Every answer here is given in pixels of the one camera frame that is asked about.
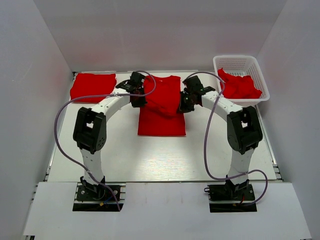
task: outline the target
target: cable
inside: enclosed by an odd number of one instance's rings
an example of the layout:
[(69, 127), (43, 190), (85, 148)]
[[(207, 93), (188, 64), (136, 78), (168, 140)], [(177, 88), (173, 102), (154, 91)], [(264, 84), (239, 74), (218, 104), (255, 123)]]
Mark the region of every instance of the cable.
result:
[(103, 204), (106, 204), (106, 203), (109, 202), (112, 198), (113, 198), (113, 196), (109, 197), (107, 200), (105, 200), (105, 201), (103, 202)]
[(104, 189), (104, 192), (103, 192), (103, 195), (102, 195), (102, 197), (100, 197), (99, 199), (96, 199), (96, 198), (92, 198), (93, 200), (101, 200), (104, 196), (105, 196), (105, 194), (106, 194), (106, 189)]
[[(156, 80), (155, 80), (155, 78), (154, 78), (150, 73), (148, 73), (147, 71), (143, 71), (143, 70), (139, 70), (139, 71), (136, 71), (136, 72), (138, 72), (138, 73), (145, 73), (145, 74), (149, 75), (149, 76), (152, 78), (153, 82), (154, 82), (153, 89), (152, 89), (150, 92), (148, 92), (148, 93), (146, 93), (146, 94), (143, 94), (143, 95), (131, 94), (131, 93), (119, 93), (119, 94), (117, 94), (117, 96), (120, 96), (120, 97), (121, 97), (121, 96), (145, 97), (145, 96), (151, 94), (151, 93), (156, 89)], [(77, 160), (75, 160), (75, 159), (73, 159), (71, 156), (69, 156), (69, 155), (62, 149), (62, 147), (61, 147), (61, 145), (60, 145), (60, 143), (59, 143), (59, 138), (58, 138), (58, 120), (59, 120), (59, 116), (60, 116), (61, 112), (65, 109), (66, 106), (68, 106), (69, 104), (71, 104), (71, 103), (73, 103), (73, 102), (75, 102), (75, 101), (81, 100), (81, 99), (101, 98), (101, 97), (104, 97), (104, 98), (114, 97), (114, 95), (113, 95), (113, 94), (102, 94), (102, 95), (80, 96), (80, 97), (76, 97), (76, 98), (74, 98), (74, 99), (72, 99), (72, 100), (70, 100), (70, 101), (67, 101), (64, 105), (62, 105), (62, 107), (58, 110), (58, 112), (57, 112), (57, 114), (56, 114), (56, 116), (55, 116), (55, 119), (54, 119), (54, 128), (53, 128), (54, 140), (55, 140), (55, 143), (56, 143), (57, 148), (60, 150), (60, 152), (62, 153), (62, 155), (64, 155), (67, 159), (69, 159), (70, 161), (72, 161), (72, 162), (74, 162), (75, 164), (78, 164), (80, 167), (82, 167), (82, 168), (88, 173), (88, 175), (90, 176), (90, 178), (91, 178), (95, 183), (97, 183), (98, 185), (103, 186), (104, 188), (107, 188), (107, 189), (111, 192), (111, 194), (112, 194), (112, 196), (113, 196), (113, 198), (114, 198), (114, 200), (115, 200), (115, 203), (116, 203), (116, 205), (117, 205), (117, 207), (118, 207), (118, 210), (119, 210), (119, 212), (120, 212), (121, 208), (120, 208), (119, 202), (118, 202), (118, 200), (117, 200), (117, 197), (116, 197), (116, 195), (114, 194), (114, 191), (113, 191), (108, 185), (103, 184), (103, 183), (99, 182), (98, 180), (96, 180), (95, 177), (91, 174), (91, 172), (89, 171), (89, 169), (88, 169), (85, 165), (83, 165), (82, 163), (78, 162)]]
[(243, 194), (241, 202), (236, 203), (234, 206), (240, 206), (244, 202), (244, 200), (245, 200), (245, 195)]
[(189, 76), (187, 76), (186, 79), (188, 79), (188, 78), (190, 78), (190, 77), (192, 77), (193, 75), (196, 75), (196, 74), (209, 74), (209, 75), (212, 75), (215, 78), (217, 78), (222, 83), (222, 86), (223, 86), (221, 92), (219, 92), (218, 96), (216, 97), (216, 99), (215, 99), (215, 101), (213, 103), (213, 107), (212, 107), (212, 110), (211, 110), (211, 113), (210, 113), (210, 116), (209, 116), (209, 119), (208, 119), (208, 123), (206, 125), (206, 130), (205, 130), (205, 135), (204, 135), (203, 158), (204, 158), (204, 167), (205, 167), (206, 173), (209, 175), (210, 178), (212, 178), (213, 180), (216, 180), (216, 181), (231, 180), (231, 179), (235, 179), (235, 178), (244, 176), (246, 174), (252, 174), (254, 172), (259, 172), (259, 173), (263, 174), (263, 176), (265, 178), (265, 187), (264, 187), (264, 190), (263, 190), (262, 194), (256, 200), (254, 200), (254, 201), (252, 201), (250, 203), (243, 204), (243, 206), (253, 205), (256, 202), (258, 202), (260, 199), (263, 198), (263, 196), (266, 194), (266, 191), (267, 191), (267, 188), (268, 188), (268, 177), (263, 171), (261, 171), (259, 169), (254, 169), (254, 170), (249, 171), (248, 173), (247, 172), (243, 172), (243, 173), (240, 173), (238, 175), (229, 176), (229, 177), (215, 177), (215, 176), (212, 176), (212, 174), (209, 171), (208, 161), (207, 161), (207, 142), (208, 142), (209, 128), (210, 128), (211, 120), (212, 120), (212, 117), (214, 115), (214, 112), (215, 112), (216, 106), (218, 104), (219, 98), (221, 97), (222, 93), (225, 91), (226, 85), (225, 85), (225, 82), (221, 79), (221, 77), (219, 77), (218, 75), (216, 75), (216, 74), (214, 74), (212, 72), (208, 72), (208, 71), (197, 71), (197, 72), (194, 72), (194, 73), (190, 74)]

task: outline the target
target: red cloth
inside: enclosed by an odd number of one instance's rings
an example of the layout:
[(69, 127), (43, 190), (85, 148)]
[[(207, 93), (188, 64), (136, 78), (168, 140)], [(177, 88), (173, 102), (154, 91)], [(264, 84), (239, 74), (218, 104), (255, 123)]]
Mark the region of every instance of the red cloth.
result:
[[(110, 94), (117, 83), (116, 74), (79, 73), (70, 90), (71, 99), (89, 96)], [(82, 103), (99, 103), (104, 97), (92, 97), (78, 100)]]
[(228, 99), (258, 99), (262, 94), (262, 91), (255, 88), (251, 76), (233, 76), (225, 73), (223, 68), (218, 70), (218, 75), (225, 82), (223, 95)]
[[(140, 108), (138, 135), (185, 136), (185, 117), (177, 113), (180, 104), (180, 77), (156, 77), (156, 88), (147, 95), (147, 104)], [(154, 81), (150, 76), (143, 83), (144, 92), (150, 92)]]

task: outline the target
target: laundry basket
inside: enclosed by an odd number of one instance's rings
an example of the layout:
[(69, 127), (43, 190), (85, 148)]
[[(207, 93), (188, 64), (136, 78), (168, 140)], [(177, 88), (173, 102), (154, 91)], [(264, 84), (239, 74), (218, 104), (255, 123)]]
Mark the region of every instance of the laundry basket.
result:
[[(229, 99), (231, 102), (243, 107), (248, 107), (254, 106), (262, 101), (267, 101), (270, 98), (264, 76), (255, 57), (247, 55), (219, 55), (213, 58), (213, 66), (216, 74), (218, 74), (219, 69), (223, 68), (227, 74), (233, 76), (250, 75), (254, 82), (254, 87), (262, 92), (260, 98)], [(218, 79), (217, 83), (219, 92), (221, 92), (220, 81)]]

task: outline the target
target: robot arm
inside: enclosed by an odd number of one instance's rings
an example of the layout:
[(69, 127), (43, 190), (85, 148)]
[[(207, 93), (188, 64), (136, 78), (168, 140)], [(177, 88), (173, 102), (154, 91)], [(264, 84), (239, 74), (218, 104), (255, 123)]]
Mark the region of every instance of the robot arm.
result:
[[(186, 88), (180, 94), (179, 112), (194, 111), (194, 105), (197, 104), (212, 110), (218, 97), (214, 88), (203, 87), (197, 76), (190, 77), (183, 83)], [(232, 148), (230, 170), (226, 177), (247, 173), (252, 154), (263, 139), (257, 111), (252, 106), (242, 107), (221, 97), (217, 102), (215, 113), (227, 123), (227, 140)], [(225, 185), (233, 198), (239, 191), (248, 187), (248, 175), (226, 180)]]
[[(105, 176), (101, 167), (101, 149), (107, 140), (107, 122), (122, 107), (131, 103), (132, 106), (141, 107), (146, 104), (145, 97), (132, 97), (129, 95), (117, 96), (118, 94), (143, 95), (142, 88), (144, 75), (133, 72), (130, 79), (116, 86), (114, 96), (103, 99), (92, 108), (82, 107), (79, 109), (73, 139), (80, 148), (83, 164), (90, 170), (93, 177), (105, 183)], [(103, 197), (105, 190), (98, 185), (87, 172), (80, 178), (82, 185), (90, 190), (96, 199)]]

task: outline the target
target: purple cable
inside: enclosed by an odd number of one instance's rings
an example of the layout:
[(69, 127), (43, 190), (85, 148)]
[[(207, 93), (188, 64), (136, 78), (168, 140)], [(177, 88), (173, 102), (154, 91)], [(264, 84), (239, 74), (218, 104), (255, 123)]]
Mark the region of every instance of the purple cable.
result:
[[(153, 82), (154, 82), (154, 87), (153, 87), (153, 89), (152, 89), (150, 92), (148, 92), (148, 93), (146, 93), (146, 94), (143, 94), (143, 95), (130, 94), (130, 93), (119, 93), (119, 94), (116, 94), (117, 96), (120, 96), (120, 97), (121, 97), (121, 96), (145, 97), (145, 96), (151, 94), (151, 93), (156, 89), (156, 80), (155, 80), (155, 78), (154, 78), (150, 73), (148, 73), (147, 71), (143, 71), (143, 70), (139, 70), (139, 71), (136, 71), (136, 72), (138, 72), (138, 73), (145, 73), (145, 74), (149, 75), (149, 76), (152, 78)], [(101, 97), (107, 98), (107, 97), (114, 97), (114, 96), (115, 96), (115, 95), (113, 95), (113, 94), (80, 96), (80, 97), (76, 97), (76, 98), (74, 98), (74, 99), (66, 102), (66, 103), (59, 109), (59, 111), (57, 112), (57, 114), (56, 114), (56, 116), (55, 116), (53, 132), (54, 132), (54, 140), (55, 140), (56, 146), (58, 147), (58, 149), (60, 150), (60, 152), (62, 153), (62, 155), (64, 155), (67, 159), (69, 159), (70, 161), (74, 162), (75, 164), (78, 164), (79, 166), (81, 166), (81, 167), (88, 173), (88, 175), (90, 176), (90, 178), (91, 178), (94, 182), (96, 182), (97, 184), (103, 186), (104, 188), (107, 188), (107, 189), (111, 192), (111, 194), (112, 194), (112, 196), (113, 196), (113, 198), (114, 198), (114, 200), (115, 200), (115, 203), (116, 203), (116, 205), (117, 205), (117, 207), (118, 207), (118, 210), (119, 210), (119, 212), (120, 212), (121, 208), (120, 208), (119, 202), (118, 202), (118, 200), (117, 200), (117, 197), (116, 197), (116, 195), (114, 194), (114, 191), (113, 191), (108, 185), (103, 184), (103, 183), (99, 182), (97, 179), (95, 179), (95, 177), (91, 174), (91, 172), (89, 171), (89, 169), (88, 169), (85, 165), (83, 165), (82, 163), (80, 163), (80, 162), (78, 162), (77, 160), (75, 160), (75, 159), (73, 159), (72, 157), (70, 157), (70, 156), (61, 148), (61, 145), (60, 145), (59, 139), (58, 139), (58, 130), (57, 130), (57, 128), (58, 128), (58, 119), (59, 119), (59, 116), (60, 116), (61, 112), (64, 110), (64, 108), (65, 108), (66, 106), (68, 106), (70, 103), (73, 103), (73, 102), (78, 101), (78, 100), (81, 100), (81, 99), (101, 98)]]
[(208, 142), (209, 128), (210, 128), (211, 120), (212, 120), (212, 117), (214, 115), (214, 112), (215, 112), (216, 106), (218, 104), (219, 98), (221, 97), (222, 93), (225, 91), (226, 86), (225, 86), (225, 82), (221, 79), (221, 77), (219, 77), (218, 75), (216, 75), (216, 74), (214, 74), (212, 72), (208, 72), (208, 71), (197, 71), (197, 72), (194, 72), (194, 73), (190, 74), (189, 76), (187, 76), (186, 79), (188, 79), (191, 76), (196, 75), (196, 74), (209, 74), (209, 75), (212, 75), (212, 76), (216, 77), (223, 85), (223, 88), (222, 88), (221, 92), (218, 94), (218, 96), (216, 97), (216, 99), (214, 101), (214, 104), (213, 104), (213, 107), (212, 107), (212, 110), (211, 110), (211, 113), (210, 113), (210, 116), (209, 116), (209, 120), (208, 120), (208, 123), (206, 125), (205, 135), (204, 135), (203, 157), (204, 157), (204, 167), (205, 167), (206, 173), (209, 175), (210, 178), (212, 178), (213, 180), (216, 180), (216, 181), (231, 180), (231, 179), (235, 179), (235, 178), (244, 176), (246, 174), (251, 174), (251, 173), (254, 173), (254, 172), (259, 172), (259, 173), (263, 174), (263, 176), (265, 178), (265, 187), (264, 187), (264, 190), (263, 190), (262, 194), (256, 200), (254, 200), (254, 201), (252, 201), (250, 203), (243, 204), (243, 206), (253, 205), (256, 202), (258, 202), (260, 199), (263, 198), (263, 196), (266, 194), (266, 191), (267, 191), (267, 188), (268, 188), (268, 177), (263, 171), (261, 171), (259, 169), (254, 169), (254, 170), (249, 171), (248, 173), (244, 172), (244, 173), (240, 173), (238, 175), (229, 176), (229, 177), (215, 177), (215, 176), (212, 176), (212, 174), (209, 171), (208, 161), (207, 161), (207, 142)]

